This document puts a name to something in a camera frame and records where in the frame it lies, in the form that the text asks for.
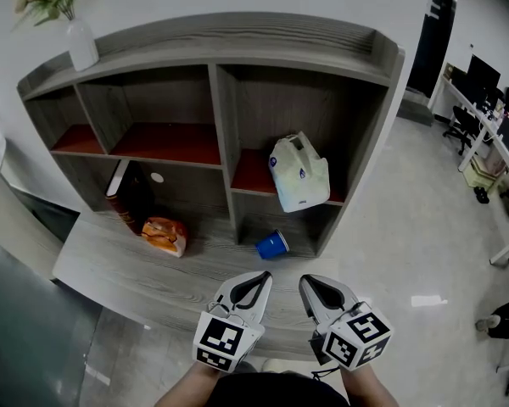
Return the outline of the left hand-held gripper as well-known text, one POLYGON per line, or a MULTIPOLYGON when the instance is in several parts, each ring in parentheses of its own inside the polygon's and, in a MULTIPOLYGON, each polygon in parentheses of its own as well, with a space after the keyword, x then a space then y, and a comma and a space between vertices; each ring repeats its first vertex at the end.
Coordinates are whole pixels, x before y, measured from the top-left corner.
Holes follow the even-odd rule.
POLYGON ((265 333, 260 324, 272 287, 269 271, 254 271, 225 281, 216 302, 201 313, 193 340, 193 359, 232 373, 265 333), (241 308, 243 315, 228 308, 241 308))

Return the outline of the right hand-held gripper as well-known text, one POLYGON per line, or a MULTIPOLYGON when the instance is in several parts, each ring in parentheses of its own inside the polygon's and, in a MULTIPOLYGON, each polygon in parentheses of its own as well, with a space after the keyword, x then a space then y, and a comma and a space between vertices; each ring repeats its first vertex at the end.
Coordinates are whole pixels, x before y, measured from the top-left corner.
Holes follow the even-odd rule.
POLYGON ((328 311, 346 310, 313 332, 309 344, 320 365, 333 360, 354 371, 383 354, 394 328, 378 308, 364 301, 357 303, 349 287, 326 276, 303 275, 299 292, 307 315, 317 323, 328 311))

